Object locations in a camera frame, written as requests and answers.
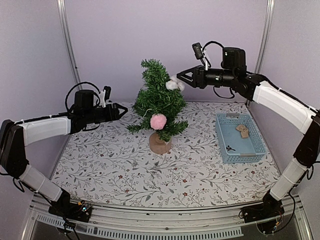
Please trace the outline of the white cotton berry sprig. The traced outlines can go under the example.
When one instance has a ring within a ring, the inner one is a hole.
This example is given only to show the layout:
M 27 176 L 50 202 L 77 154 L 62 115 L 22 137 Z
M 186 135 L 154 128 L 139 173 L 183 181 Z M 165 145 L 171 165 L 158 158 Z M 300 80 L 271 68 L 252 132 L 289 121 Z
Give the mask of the white cotton berry sprig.
M 165 83 L 165 87 L 167 90 L 180 90 L 181 92 L 185 89 L 185 84 L 183 81 L 179 80 L 176 76 L 171 76 L 169 81 Z

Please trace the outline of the small green christmas tree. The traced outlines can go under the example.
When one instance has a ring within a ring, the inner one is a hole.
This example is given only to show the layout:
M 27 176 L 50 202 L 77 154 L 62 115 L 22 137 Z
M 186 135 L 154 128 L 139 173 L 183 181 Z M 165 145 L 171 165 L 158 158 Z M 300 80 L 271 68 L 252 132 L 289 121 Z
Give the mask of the small green christmas tree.
M 171 150 L 172 137 L 181 134 L 189 126 L 186 120 L 178 120 L 179 113 L 187 106 L 179 89 L 168 90 L 166 82 L 170 76 L 166 67 L 156 59 L 141 61 L 143 87 L 139 90 L 132 107 L 135 114 L 142 117 L 138 124 L 128 125 L 130 133 L 151 130 L 149 148 L 155 154 L 165 154 Z M 153 114 L 166 116 L 166 124 L 162 130 L 154 130 L 150 126 Z

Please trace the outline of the pink pompom ornament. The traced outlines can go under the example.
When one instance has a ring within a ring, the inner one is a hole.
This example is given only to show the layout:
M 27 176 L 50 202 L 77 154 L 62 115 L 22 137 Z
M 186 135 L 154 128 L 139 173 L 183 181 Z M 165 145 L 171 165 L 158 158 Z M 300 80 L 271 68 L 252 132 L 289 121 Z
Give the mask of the pink pompom ornament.
M 150 127 L 154 130 L 162 130 L 167 123 L 167 118 L 163 114 L 153 114 L 150 118 Z

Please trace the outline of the light blue plastic basket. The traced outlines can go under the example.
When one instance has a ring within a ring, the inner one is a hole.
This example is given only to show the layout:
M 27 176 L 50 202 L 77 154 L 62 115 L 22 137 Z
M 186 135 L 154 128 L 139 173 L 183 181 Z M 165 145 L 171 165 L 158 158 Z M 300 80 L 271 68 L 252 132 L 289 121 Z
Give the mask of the light blue plastic basket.
M 215 117 L 215 129 L 223 163 L 256 163 L 265 156 L 264 142 L 249 114 L 217 113 Z M 241 133 L 236 130 L 240 124 L 249 129 L 248 138 L 242 138 Z

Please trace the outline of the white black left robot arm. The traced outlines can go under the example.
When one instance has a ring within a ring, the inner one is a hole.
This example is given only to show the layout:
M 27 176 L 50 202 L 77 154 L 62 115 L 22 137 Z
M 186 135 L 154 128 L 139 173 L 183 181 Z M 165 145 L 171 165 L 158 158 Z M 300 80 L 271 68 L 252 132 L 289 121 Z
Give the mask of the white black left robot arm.
M 66 107 L 66 112 L 18 122 L 9 119 L 2 122 L 0 165 L 5 174 L 54 202 L 55 209 L 63 217 L 70 217 L 75 211 L 74 205 L 69 202 L 69 193 L 30 165 L 25 148 L 52 137 L 86 132 L 90 124 L 99 125 L 121 119 L 128 109 L 118 103 L 108 103 L 109 94 L 108 88 L 100 93 L 89 89 L 79 90 L 74 95 L 73 105 Z

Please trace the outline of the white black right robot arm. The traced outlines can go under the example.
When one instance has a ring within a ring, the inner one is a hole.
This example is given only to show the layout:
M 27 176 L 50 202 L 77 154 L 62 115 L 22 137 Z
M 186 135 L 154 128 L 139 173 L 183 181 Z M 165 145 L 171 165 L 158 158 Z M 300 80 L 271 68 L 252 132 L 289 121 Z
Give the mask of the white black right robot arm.
M 293 158 L 274 186 L 264 195 L 261 205 L 241 209 L 246 222 L 262 220 L 284 213 L 282 199 L 316 163 L 320 153 L 320 112 L 276 87 L 262 74 L 249 73 L 246 52 L 237 47 L 222 49 L 220 68 L 209 64 L 184 70 L 176 77 L 192 86 L 228 87 L 248 101 L 263 105 L 293 124 L 303 138 Z

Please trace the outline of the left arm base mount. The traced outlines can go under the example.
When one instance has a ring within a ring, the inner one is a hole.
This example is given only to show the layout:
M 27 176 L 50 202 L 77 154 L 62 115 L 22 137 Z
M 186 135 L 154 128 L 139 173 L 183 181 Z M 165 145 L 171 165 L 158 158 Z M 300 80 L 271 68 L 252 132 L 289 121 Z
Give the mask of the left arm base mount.
M 59 217 L 88 223 L 92 215 L 92 204 L 84 200 L 77 203 L 68 200 L 66 202 L 52 202 L 48 212 Z

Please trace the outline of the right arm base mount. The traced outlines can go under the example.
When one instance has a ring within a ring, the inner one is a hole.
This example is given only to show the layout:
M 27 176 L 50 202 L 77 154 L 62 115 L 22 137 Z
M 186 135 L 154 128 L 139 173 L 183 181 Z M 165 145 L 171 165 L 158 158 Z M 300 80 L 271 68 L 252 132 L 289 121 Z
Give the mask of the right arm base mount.
M 274 234 L 283 221 L 284 207 L 278 204 L 275 207 L 264 203 L 241 208 L 238 217 L 245 223 L 256 223 L 258 231 L 264 235 Z

